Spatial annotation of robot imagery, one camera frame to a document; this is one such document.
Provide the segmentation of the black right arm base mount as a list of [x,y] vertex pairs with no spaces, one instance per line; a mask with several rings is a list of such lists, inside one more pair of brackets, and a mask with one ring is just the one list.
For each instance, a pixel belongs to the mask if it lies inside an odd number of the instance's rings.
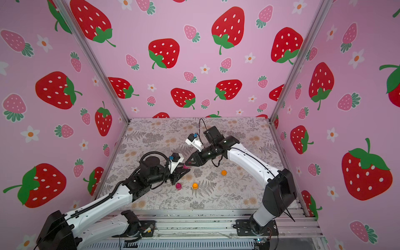
[[278,236],[279,231],[277,224],[274,220],[271,220],[265,226],[260,226],[253,219],[238,219],[232,226],[238,236]]

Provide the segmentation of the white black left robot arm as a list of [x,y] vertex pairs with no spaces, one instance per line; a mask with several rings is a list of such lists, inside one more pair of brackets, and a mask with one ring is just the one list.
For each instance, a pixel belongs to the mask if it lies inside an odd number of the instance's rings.
[[171,156],[157,151],[144,154],[139,167],[125,180],[119,181],[107,195],[67,213],[50,214],[38,236],[38,250],[82,250],[109,237],[127,237],[134,243],[149,235],[154,221],[140,221],[132,210],[122,211],[116,218],[100,221],[117,209],[135,202],[146,193],[169,181],[176,185],[190,169],[181,154]]

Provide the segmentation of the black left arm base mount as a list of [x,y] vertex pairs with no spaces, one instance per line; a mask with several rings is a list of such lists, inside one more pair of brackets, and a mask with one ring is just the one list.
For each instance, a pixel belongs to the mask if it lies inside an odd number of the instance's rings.
[[125,210],[121,212],[128,222],[127,230],[119,235],[113,237],[130,237],[132,240],[128,242],[136,242],[143,237],[152,237],[156,228],[156,221],[154,220],[140,220],[132,210]]

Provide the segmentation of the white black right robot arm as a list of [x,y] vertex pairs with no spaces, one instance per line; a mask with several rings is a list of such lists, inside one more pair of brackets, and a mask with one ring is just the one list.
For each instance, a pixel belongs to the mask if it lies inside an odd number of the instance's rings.
[[279,170],[268,165],[234,136],[224,137],[215,126],[206,130],[204,135],[209,142],[208,147],[203,146],[197,133],[187,137],[186,144],[196,148],[196,151],[186,160],[185,165],[201,167],[221,156],[254,177],[264,188],[264,194],[260,208],[250,217],[249,228],[256,235],[263,234],[267,225],[280,217],[298,196],[292,173],[288,169]]

